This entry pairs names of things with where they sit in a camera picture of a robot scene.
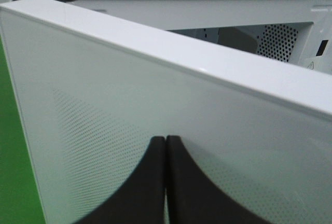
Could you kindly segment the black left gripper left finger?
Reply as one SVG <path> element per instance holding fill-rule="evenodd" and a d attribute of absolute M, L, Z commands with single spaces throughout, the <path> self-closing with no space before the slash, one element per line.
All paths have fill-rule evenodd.
<path fill-rule="evenodd" d="M 164 223 L 165 138 L 154 136 L 131 175 L 77 223 Z"/>

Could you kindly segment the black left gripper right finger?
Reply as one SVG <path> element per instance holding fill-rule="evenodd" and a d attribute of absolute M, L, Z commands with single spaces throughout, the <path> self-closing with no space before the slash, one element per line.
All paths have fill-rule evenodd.
<path fill-rule="evenodd" d="M 166 138 L 170 223 L 268 223 L 220 190 L 198 167 L 180 136 Z"/>

